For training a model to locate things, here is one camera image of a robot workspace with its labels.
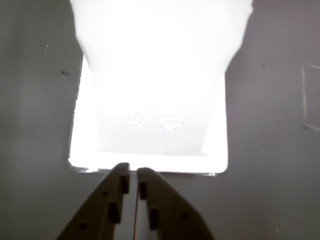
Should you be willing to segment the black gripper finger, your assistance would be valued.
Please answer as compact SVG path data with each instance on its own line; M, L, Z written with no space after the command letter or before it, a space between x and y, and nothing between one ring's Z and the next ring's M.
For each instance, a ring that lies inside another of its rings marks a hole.
M149 229L158 240L214 240L204 218L160 173L151 168L136 172L140 200L146 203Z
M59 240L112 240L130 189L130 165L117 164L99 183L58 236Z

